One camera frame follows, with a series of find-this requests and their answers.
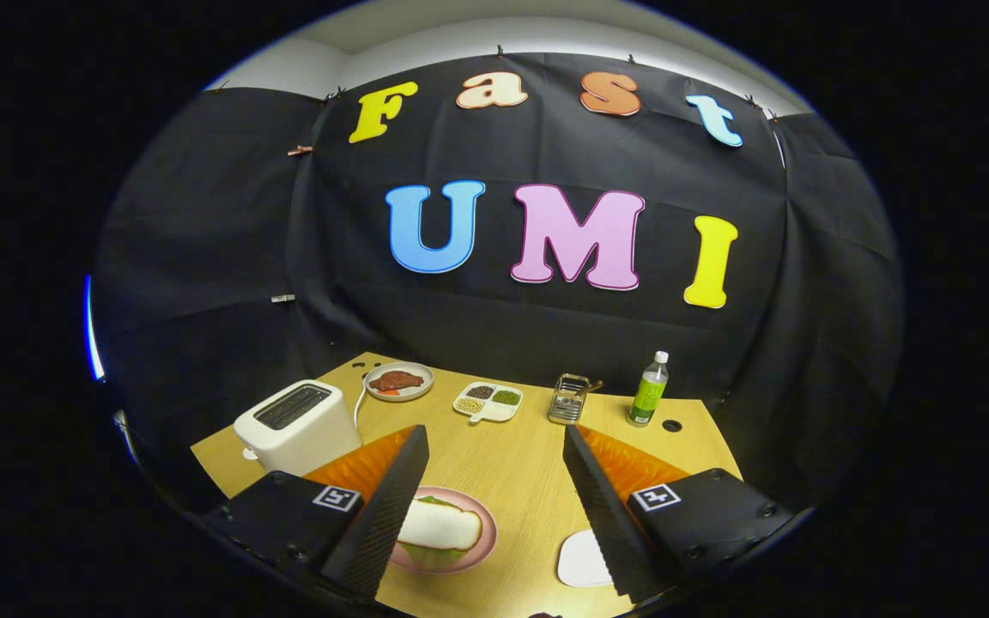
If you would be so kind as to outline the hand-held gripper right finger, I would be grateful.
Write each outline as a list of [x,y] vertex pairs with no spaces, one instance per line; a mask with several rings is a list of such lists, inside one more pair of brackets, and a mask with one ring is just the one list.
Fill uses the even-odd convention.
[[589,427],[566,426],[562,460],[616,591],[633,603],[724,579],[796,524],[726,470],[690,474]]

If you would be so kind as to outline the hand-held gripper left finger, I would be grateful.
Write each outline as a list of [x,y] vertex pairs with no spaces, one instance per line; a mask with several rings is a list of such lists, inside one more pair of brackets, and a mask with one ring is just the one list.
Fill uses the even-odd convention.
[[404,427],[305,476],[270,472],[203,524],[303,591],[372,602],[428,454],[427,429]]

